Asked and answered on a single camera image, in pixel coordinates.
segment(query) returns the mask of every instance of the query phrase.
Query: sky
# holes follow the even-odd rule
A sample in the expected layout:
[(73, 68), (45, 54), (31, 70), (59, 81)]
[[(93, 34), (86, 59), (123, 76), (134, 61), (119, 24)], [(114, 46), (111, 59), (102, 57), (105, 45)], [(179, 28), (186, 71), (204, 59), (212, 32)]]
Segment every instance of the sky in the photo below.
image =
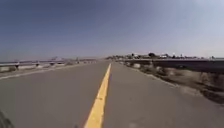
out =
[(223, 48), (223, 0), (0, 0), (0, 60)]

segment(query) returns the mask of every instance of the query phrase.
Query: yellow line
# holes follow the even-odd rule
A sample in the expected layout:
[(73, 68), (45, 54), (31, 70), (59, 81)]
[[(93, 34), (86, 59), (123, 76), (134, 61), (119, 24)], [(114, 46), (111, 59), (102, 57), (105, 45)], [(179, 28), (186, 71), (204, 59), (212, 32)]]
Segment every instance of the yellow line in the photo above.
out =
[(108, 81), (110, 76), (111, 64), (107, 68), (107, 72), (103, 78), (97, 97), (85, 123), (84, 128), (101, 128), (104, 116), (104, 107), (107, 96)]

